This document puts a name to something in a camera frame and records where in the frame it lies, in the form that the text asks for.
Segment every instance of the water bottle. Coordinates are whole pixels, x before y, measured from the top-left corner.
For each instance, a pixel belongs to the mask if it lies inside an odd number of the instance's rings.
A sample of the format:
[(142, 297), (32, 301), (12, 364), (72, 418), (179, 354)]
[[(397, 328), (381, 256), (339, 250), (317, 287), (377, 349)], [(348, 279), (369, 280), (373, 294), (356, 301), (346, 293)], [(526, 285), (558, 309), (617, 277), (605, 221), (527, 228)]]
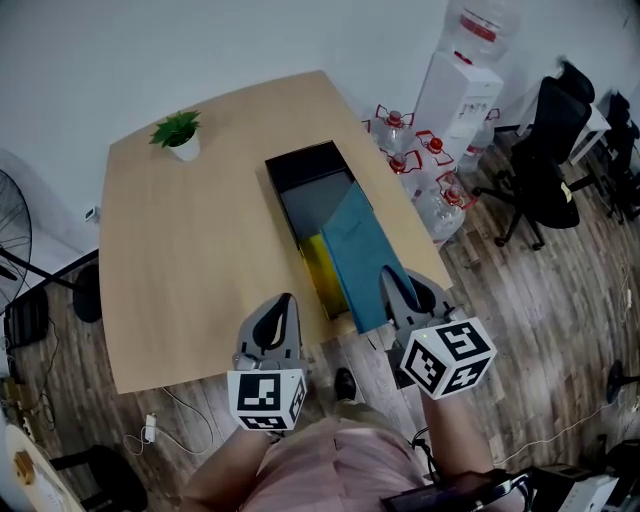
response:
[[(384, 116), (380, 116), (380, 109), (385, 111)], [(407, 123), (404, 118), (410, 115)], [(411, 128), (413, 125), (413, 114), (402, 115), (397, 110), (389, 112), (382, 105), (378, 105), (376, 116), (370, 124), (370, 131), (378, 147), (389, 155), (404, 153), (409, 149), (415, 132)]]
[(393, 156), (387, 155), (387, 159), (391, 170), (400, 178), (400, 182), (407, 196), (412, 198), (418, 187), (417, 177), (423, 170), (420, 153), (414, 149), (407, 153), (395, 153)]
[(438, 250), (464, 223), (466, 213), (459, 203), (460, 193), (453, 187), (443, 193), (429, 189), (414, 201), (414, 206)]
[(518, 0), (451, 0), (441, 47), (479, 67), (488, 67), (506, 53), (520, 29)]
[(478, 169), (480, 158), (482, 158), (485, 149), (493, 142), (493, 137), (495, 136), (493, 124), (495, 120), (499, 118), (499, 109), (494, 108), (489, 111), (489, 115), (484, 120), (484, 123), (482, 123), (482, 127), (475, 134), (473, 140), (462, 155), (462, 158), (460, 158), (460, 162), (458, 162), (458, 172), (468, 174)]
[(434, 137), (431, 131), (416, 133), (415, 141), (416, 151), (422, 157), (422, 169), (402, 178), (402, 184), (412, 201), (427, 190), (438, 190), (437, 179), (453, 165), (453, 158), (444, 151), (442, 140)]

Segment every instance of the black office chair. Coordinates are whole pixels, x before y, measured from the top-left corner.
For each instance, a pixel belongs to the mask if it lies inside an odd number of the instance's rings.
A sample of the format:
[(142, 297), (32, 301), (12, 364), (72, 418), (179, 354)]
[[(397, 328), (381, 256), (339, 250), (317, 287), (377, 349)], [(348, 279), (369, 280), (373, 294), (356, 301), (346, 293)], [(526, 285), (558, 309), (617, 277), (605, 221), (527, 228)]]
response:
[(513, 173), (498, 173), (513, 194), (482, 187), (473, 191), (476, 196), (487, 194), (501, 199), (516, 210), (507, 234), (495, 239), (498, 247), (511, 239), (522, 217), (537, 238), (532, 245), (534, 251), (544, 247), (538, 223), (554, 229), (572, 228), (580, 223), (570, 191), (584, 185), (567, 186), (559, 164), (569, 157), (590, 114), (591, 106), (563, 90), (555, 78), (542, 80), (531, 134), (512, 149)]
[(578, 101), (591, 104), (596, 99), (591, 80), (569, 61), (562, 62), (562, 75), (557, 80), (558, 86)]

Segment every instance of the wooden floor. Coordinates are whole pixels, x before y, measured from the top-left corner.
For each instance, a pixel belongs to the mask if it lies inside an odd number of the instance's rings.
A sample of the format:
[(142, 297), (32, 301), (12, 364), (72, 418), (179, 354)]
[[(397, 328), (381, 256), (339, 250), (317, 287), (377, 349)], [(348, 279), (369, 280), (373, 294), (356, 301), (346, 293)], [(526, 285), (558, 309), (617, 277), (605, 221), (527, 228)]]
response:
[[(473, 184), (490, 186), (490, 177), (508, 166), (514, 135), (501, 135), (483, 160), (483, 172)], [(586, 174), (566, 166), (568, 181)], [(502, 234), (510, 207), (490, 197), (480, 198), (469, 212), (463, 232), (441, 254), (454, 281), (453, 298), (469, 315), (477, 315), (492, 336), (498, 357), (490, 372), (467, 399), (475, 404), (479, 421), (496, 461), (528, 442), (548, 439), (605, 404), (608, 368), (620, 358), (627, 373), (640, 373), (640, 227), (606, 217), (595, 189), (575, 193), (581, 223), (575, 229), (543, 228), (547, 245), (529, 248), (532, 235), (523, 224), (513, 240), (499, 249), (493, 238)], [(628, 268), (628, 286), (634, 305), (619, 318), (619, 293)], [(93, 444), (114, 446), (125, 453), (125, 434), (139, 434), (146, 413), (155, 412), (158, 424), (192, 450), (209, 444), (206, 424), (192, 411), (177, 405), (162, 390), (117, 395), (104, 341), (102, 322), (79, 322), (70, 307), (70, 293), (47, 286), (50, 315), (60, 346), (47, 385), (55, 411), (55, 429), (45, 433), (44, 448), (52, 456), (71, 454)], [(314, 389), (305, 415), (319, 418), (332, 408), (333, 372), (351, 367), (359, 395), (384, 412), (403, 435), (413, 436), (424, 426), (418, 391), (395, 389), (383, 349), (392, 341), (390, 328), (369, 337), (348, 335), (313, 347), (309, 357)], [(47, 340), (14, 352), (17, 368), (35, 391), (43, 382), (55, 347), (50, 329)], [(170, 388), (197, 407), (214, 427), (214, 448), (235, 428), (227, 412), (224, 377), (213, 377)], [(548, 444), (524, 450), (508, 467), (535, 463), (577, 462), (581, 449), (596, 435), (607, 433), (610, 446), (640, 437), (640, 413), (632, 413), (636, 389), (626, 391), (618, 404)], [(135, 443), (131, 448), (139, 449)], [(148, 489), (150, 510), (172, 510), (180, 490), (205, 456), (180, 451), (160, 437), (140, 457), (126, 454)], [(71, 470), (81, 497), (92, 492), (92, 482)]]

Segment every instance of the cable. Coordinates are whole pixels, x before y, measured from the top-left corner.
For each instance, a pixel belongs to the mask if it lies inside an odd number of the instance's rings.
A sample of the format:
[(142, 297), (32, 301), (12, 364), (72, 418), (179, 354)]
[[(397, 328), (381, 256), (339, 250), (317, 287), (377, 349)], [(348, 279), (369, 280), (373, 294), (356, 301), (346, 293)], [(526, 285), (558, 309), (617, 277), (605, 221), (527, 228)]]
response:
[[(198, 409), (196, 409), (195, 407), (192, 407), (191, 405), (189, 405), (189, 404), (183, 402), (182, 400), (180, 400), (177, 396), (175, 396), (173, 393), (171, 393), (171, 391), (169, 391), (167, 388), (163, 387), (162, 390), (165, 393), (167, 393), (167, 395), (169, 395), (171, 398), (173, 398), (176, 402), (178, 402), (180, 405), (183, 405), (184, 407), (187, 407), (188, 409), (191, 409), (193, 412), (197, 413), (204, 420), (204, 422), (207, 424), (207, 427), (209, 428), (209, 434), (211, 435), (211, 440), (209, 442), (209, 446), (207, 446), (202, 451), (194, 452), (194, 451), (189, 450), (187, 447), (185, 447), (179, 441), (177, 441), (171, 434), (169, 434), (166, 430), (162, 429), (161, 427), (158, 427), (157, 425), (155, 427), (145, 425), (144, 427), (142, 427), (140, 429), (140, 436), (139, 437), (132, 436), (131, 434), (127, 434), (127, 435), (124, 436), (124, 438), (122, 439), (122, 444), (124, 445), (125, 449), (129, 453), (131, 453), (132, 455), (135, 455), (136, 457), (139, 457), (140, 455), (142, 455), (142, 452), (144, 452), (144, 447), (146, 445), (148, 445), (148, 444), (151, 444), (150, 441), (147, 441), (144, 438), (144, 434), (145, 434), (145, 432), (147, 431), (148, 428), (152, 428), (156, 432), (160, 432), (162, 435), (164, 435), (165, 437), (169, 438), (169, 440), (171, 442), (173, 442), (175, 445), (177, 445), (178, 448), (184, 450), (187, 453), (190, 453), (191, 455), (203, 455), (203, 454), (207, 453), (211, 449), (211, 447), (213, 446), (213, 428), (211, 428), (211, 423), (209, 423), (207, 418), (205, 418), (204, 414), (202, 414)], [(140, 451), (136, 452), (136, 451), (133, 451), (131, 448), (129, 448), (127, 446), (127, 439), (134, 439), (138, 443), (140, 443)]]
[(415, 450), (416, 447), (416, 441), (418, 440), (418, 437), (420, 437), (422, 434), (424, 434), (425, 432), (429, 431), (429, 427), (424, 427), (420, 430), (418, 430), (416, 432), (416, 435), (413, 436), (413, 440), (411, 441), (411, 448), (413, 448)]
[(594, 412), (591, 416), (588, 416), (584, 419), (581, 419), (580, 421), (575, 422), (573, 425), (571, 425), (570, 427), (565, 428), (562, 432), (560, 432), (559, 434), (553, 436), (551, 439), (546, 439), (546, 440), (542, 440), (542, 441), (534, 441), (533, 443), (527, 443), (525, 444), (522, 448), (520, 448), (516, 453), (514, 453), (513, 455), (510, 455), (509, 457), (507, 457), (506, 459), (500, 461), (500, 462), (496, 462), (494, 463), (496, 466), (502, 466), (503, 464), (506, 464), (508, 461), (510, 461), (511, 459), (513, 459), (516, 455), (518, 455), (519, 453), (521, 453), (523, 450), (525, 450), (526, 448), (528, 448), (529, 446), (534, 446), (536, 444), (547, 444), (550, 443), (551, 441), (555, 441), (556, 439), (558, 439), (562, 434), (564, 434), (565, 432), (568, 432), (569, 430), (571, 430), (574, 427), (577, 427), (578, 425), (580, 425), (581, 423), (584, 423), (587, 420), (590, 420), (591, 418), (593, 418), (596, 414), (598, 414), (602, 409), (606, 409), (607, 407), (611, 407), (613, 404), (606, 404), (603, 405), (602, 407), (600, 407), (600, 409), (598, 409), (596, 412)]

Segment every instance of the white wall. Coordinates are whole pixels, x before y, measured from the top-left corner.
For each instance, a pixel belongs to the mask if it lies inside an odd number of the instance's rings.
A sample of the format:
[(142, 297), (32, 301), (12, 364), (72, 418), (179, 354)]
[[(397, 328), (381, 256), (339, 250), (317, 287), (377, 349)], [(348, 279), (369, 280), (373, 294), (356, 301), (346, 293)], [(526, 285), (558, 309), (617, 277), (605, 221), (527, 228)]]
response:
[(527, 0), (512, 50), (494, 70), (505, 80), (500, 124), (519, 124), (523, 93), (555, 75), (566, 55), (593, 83), (628, 96), (640, 82), (640, 7), (635, 0)]
[[(109, 144), (200, 100), (324, 69), (356, 114), (410, 111), (446, 0), (5, 0), (0, 3), (0, 147), (44, 232), (79, 253), (99, 204)], [(496, 66), (502, 124), (555, 59), (630, 93), (640, 81), (632, 0), (524, 0), (522, 31)], [(633, 14), (626, 26), (624, 20)]]

